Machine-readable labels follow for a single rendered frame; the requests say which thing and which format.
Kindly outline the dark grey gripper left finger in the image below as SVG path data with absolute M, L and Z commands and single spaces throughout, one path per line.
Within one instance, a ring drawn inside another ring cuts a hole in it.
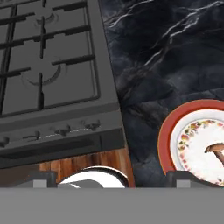
M 56 188 L 56 171 L 34 171 L 28 174 L 24 180 L 20 180 L 13 185 L 18 188 Z

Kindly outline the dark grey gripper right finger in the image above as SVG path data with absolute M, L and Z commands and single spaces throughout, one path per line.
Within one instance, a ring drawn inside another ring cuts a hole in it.
M 221 188 L 220 185 L 197 178 L 189 171 L 168 171 L 166 186 L 170 188 Z

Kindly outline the brown mushroom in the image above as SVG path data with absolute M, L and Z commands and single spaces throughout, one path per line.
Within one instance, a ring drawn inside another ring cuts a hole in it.
M 207 146 L 206 149 L 205 149 L 205 153 L 213 152 L 214 155 L 224 165 L 224 154 L 222 153 L 222 151 L 224 151 L 224 143 L 211 144 L 211 145 Z

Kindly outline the dark grey hob knob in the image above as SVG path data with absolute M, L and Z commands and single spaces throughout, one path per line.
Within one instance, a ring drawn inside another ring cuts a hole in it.
M 28 134 L 24 136 L 24 139 L 27 141 L 36 141 L 40 137 L 40 132 L 39 131 L 33 131 L 31 134 Z
M 69 132 L 71 131 L 71 128 L 69 125 L 60 125 L 60 126 L 57 126 L 55 129 L 54 129 L 54 133 L 55 134 L 58 134 L 58 135 L 61 135 L 63 137 L 65 137 Z
M 0 137 L 0 147 L 4 148 L 9 143 L 9 138 L 7 136 Z
M 99 120 L 97 120 L 96 122 L 85 122 L 84 123 L 84 127 L 88 130 L 92 130 L 95 131 L 97 128 L 99 128 L 101 126 L 101 123 Z

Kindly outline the white plate with red rim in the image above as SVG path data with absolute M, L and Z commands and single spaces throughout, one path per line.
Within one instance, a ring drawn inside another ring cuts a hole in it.
M 175 108 L 164 120 L 157 152 L 164 174 L 190 172 L 198 179 L 224 187 L 224 165 L 211 144 L 224 144 L 224 101 L 189 101 Z

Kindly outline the white and black round thing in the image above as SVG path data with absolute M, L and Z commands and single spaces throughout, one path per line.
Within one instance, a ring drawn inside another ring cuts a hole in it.
M 77 171 L 58 183 L 58 188 L 129 188 L 128 177 L 109 166 L 95 165 Z

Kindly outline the dark grey gas hob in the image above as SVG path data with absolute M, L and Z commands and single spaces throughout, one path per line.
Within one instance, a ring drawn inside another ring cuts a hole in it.
M 124 147 L 98 0 L 0 0 L 0 137 L 0 169 Z

